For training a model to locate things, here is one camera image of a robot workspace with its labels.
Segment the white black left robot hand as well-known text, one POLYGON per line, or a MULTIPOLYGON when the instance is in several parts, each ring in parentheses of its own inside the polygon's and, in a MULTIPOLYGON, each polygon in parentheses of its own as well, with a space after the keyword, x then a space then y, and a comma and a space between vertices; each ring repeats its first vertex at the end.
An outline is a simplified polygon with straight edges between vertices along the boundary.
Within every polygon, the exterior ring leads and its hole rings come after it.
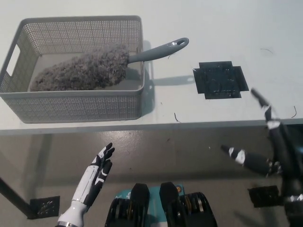
POLYGON ((82 227, 84 215, 88 212, 112 167, 110 160, 115 148, 110 142, 93 159, 86 168, 72 197, 70 207, 59 217, 58 227, 82 227))

